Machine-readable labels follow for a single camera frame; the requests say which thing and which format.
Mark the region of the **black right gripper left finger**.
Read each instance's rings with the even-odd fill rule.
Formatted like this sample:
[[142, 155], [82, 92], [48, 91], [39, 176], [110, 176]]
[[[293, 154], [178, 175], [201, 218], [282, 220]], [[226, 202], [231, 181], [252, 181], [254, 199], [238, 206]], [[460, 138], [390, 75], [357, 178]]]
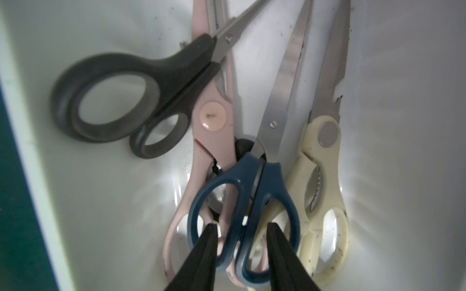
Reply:
[[166, 291], [213, 291], [216, 277], [218, 233], [208, 224]]

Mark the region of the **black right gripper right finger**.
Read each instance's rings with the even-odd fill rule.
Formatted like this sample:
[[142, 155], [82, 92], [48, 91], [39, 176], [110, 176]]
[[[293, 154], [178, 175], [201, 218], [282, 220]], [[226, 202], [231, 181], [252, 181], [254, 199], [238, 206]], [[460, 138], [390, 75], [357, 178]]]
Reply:
[[276, 223], [266, 232], [272, 291], [319, 291]]

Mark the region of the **blue handled scissors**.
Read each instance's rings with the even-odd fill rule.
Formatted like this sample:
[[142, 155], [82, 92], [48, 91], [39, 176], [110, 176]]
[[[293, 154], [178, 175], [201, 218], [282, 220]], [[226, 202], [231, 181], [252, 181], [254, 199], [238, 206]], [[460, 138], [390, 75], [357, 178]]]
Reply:
[[217, 269], [226, 270], [235, 263], [235, 274], [246, 287], [263, 289], [270, 285], [270, 272], [252, 271], [248, 260], [261, 216], [271, 200], [285, 208], [289, 222], [290, 245], [298, 250], [300, 218], [285, 187], [279, 149], [288, 118], [288, 106], [302, 56], [312, 2], [305, 1], [292, 31], [269, 97], [256, 141], [250, 152], [229, 170], [207, 182], [195, 196], [188, 216], [188, 243], [194, 247], [199, 240], [197, 220], [208, 195], [222, 184], [232, 184], [239, 195], [234, 203], [231, 225], [226, 234], [222, 253], [217, 258]]

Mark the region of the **cream kitchen scissors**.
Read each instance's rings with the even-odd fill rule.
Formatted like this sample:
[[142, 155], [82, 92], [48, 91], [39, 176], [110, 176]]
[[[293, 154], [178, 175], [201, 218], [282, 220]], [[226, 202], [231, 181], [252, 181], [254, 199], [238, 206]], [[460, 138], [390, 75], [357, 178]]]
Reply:
[[330, 33], [308, 124], [286, 188], [301, 226], [298, 258], [318, 287], [341, 269], [350, 226], [339, 185], [340, 105], [350, 32], [350, 1], [341, 1]]

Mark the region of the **white storage box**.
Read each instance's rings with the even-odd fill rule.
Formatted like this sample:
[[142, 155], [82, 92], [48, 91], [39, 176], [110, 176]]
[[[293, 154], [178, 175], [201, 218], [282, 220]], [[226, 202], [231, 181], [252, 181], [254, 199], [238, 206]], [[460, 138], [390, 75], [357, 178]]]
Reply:
[[[141, 160], [57, 129], [50, 91], [104, 52], [164, 58], [192, 1], [2, 1], [1, 100], [61, 291], [161, 291], [192, 137]], [[466, 4], [353, 1], [341, 105], [348, 257], [329, 291], [466, 288]]]

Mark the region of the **pink kitchen scissors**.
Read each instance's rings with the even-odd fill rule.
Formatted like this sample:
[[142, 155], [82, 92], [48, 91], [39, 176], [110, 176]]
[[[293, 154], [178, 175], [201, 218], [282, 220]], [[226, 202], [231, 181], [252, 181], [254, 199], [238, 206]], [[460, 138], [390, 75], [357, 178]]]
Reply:
[[[192, 38], [201, 33], [214, 32], [226, 24], [226, 1], [194, 1], [192, 17]], [[228, 170], [237, 162], [234, 137], [234, 71], [231, 68], [231, 54], [222, 61], [222, 66], [215, 79], [210, 81], [195, 103], [192, 115], [192, 133], [194, 139], [193, 163], [191, 175], [181, 202], [169, 224], [164, 246], [163, 264], [168, 283], [175, 278], [175, 270], [171, 260], [171, 249], [174, 235], [189, 213], [197, 192], [208, 180], [209, 169], [214, 161], [222, 170]], [[220, 241], [217, 254], [224, 249], [226, 235], [231, 225], [234, 205], [238, 191], [234, 186], [226, 187], [223, 202], [216, 198], [206, 199], [200, 210], [200, 216], [206, 224], [213, 223], [211, 209], [220, 215]]]

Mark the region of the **green table mat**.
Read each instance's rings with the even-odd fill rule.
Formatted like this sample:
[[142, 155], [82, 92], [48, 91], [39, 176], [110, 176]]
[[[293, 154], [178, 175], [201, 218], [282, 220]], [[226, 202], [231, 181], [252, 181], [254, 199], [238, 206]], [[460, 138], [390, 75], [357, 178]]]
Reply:
[[1, 290], [57, 289], [1, 100]]

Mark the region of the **small black handled scissors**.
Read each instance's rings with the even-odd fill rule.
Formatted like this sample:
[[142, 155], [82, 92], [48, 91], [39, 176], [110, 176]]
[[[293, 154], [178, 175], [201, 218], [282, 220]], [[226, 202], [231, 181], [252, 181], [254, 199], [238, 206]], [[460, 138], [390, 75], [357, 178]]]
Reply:
[[[129, 138], [131, 150], [139, 158], [164, 155], [182, 140], [200, 93], [220, 71], [222, 60], [264, 5], [264, 1], [254, 2], [215, 34], [201, 34], [168, 58], [104, 53], [82, 59], [65, 70], [53, 86], [53, 121], [78, 141], [110, 143]], [[84, 121], [79, 109], [85, 95], [98, 83], [118, 75], [144, 79], [146, 88], [140, 101], [115, 121]]]

